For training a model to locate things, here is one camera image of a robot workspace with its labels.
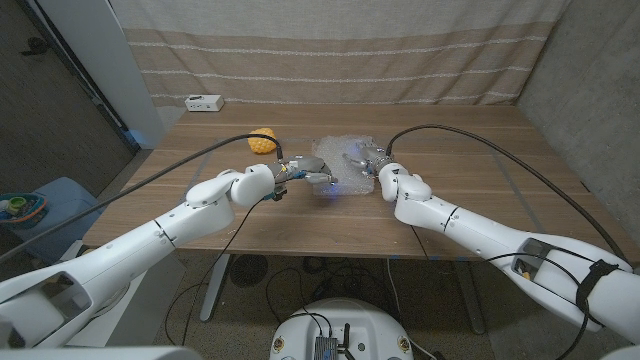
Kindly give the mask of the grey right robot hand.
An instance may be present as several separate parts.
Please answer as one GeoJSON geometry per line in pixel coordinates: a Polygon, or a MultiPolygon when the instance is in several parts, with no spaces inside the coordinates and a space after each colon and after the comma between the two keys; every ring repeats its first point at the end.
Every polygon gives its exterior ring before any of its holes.
{"type": "Polygon", "coordinates": [[[348,165],[368,177],[378,176],[384,166],[393,162],[387,151],[377,145],[367,146],[365,143],[357,142],[355,150],[353,154],[344,153],[343,158],[348,165]]]}

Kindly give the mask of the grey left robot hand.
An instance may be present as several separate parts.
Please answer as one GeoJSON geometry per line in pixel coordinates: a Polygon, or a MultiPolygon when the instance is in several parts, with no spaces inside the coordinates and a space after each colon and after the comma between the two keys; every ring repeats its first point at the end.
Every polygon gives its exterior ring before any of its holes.
{"type": "Polygon", "coordinates": [[[336,183],[329,166],[322,158],[312,155],[294,155],[268,165],[275,183],[284,183],[294,179],[305,180],[310,184],[336,183]]]}

